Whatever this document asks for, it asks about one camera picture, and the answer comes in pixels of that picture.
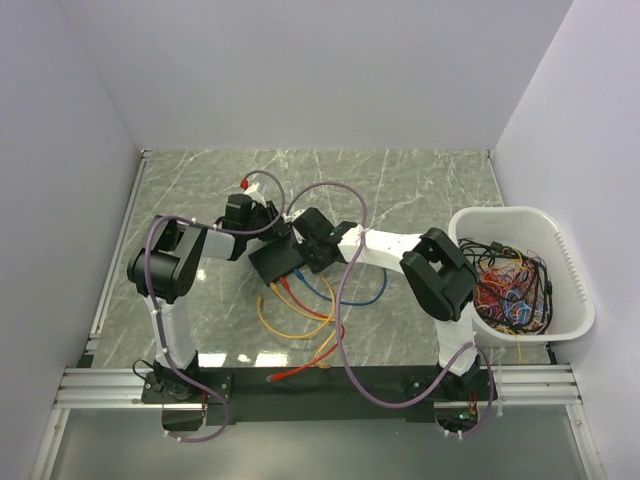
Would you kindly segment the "black network switch box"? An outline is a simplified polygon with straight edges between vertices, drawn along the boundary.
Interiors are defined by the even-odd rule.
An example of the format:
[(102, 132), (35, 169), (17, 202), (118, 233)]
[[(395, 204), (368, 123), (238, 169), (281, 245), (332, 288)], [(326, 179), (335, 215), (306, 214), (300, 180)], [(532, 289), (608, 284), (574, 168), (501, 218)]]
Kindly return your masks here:
[(249, 261), (266, 286), (305, 265), (293, 234), (266, 243), (249, 255)]

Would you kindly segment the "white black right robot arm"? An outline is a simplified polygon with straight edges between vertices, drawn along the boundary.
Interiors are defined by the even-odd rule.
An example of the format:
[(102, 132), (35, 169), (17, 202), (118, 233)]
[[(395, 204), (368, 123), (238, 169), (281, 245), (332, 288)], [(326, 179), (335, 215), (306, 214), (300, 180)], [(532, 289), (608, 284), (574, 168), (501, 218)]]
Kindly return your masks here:
[(295, 247), (315, 274), (335, 263), (366, 264), (404, 275), (417, 303), (435, 320), (440, 387), (452, 399), (465, 397), (479, 371), (475, 332), (463, 310), (474, 299), (479, 276), (441, 229), (399, 234), (355, 222), (333, 225), (318, 209), (293, 214)]

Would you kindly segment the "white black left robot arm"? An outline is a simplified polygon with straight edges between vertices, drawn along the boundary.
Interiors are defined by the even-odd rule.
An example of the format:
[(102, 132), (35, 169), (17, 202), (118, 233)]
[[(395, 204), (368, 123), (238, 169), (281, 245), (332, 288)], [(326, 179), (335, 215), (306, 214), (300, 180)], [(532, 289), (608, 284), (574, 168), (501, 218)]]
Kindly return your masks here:
[(149, 310), (156, 353), (155, 375), (176, 400), (194, 399), (201, 388), (198, 352), (190, 333), (186, 295), (201, 259), (236, 261), (250, 241), (267, 244), (292, 229), (273, 202), (247, 194), (228, 197), (225, 213), (211, 225), (176, 215), (157, 215), (131, 256), (127, 278)]

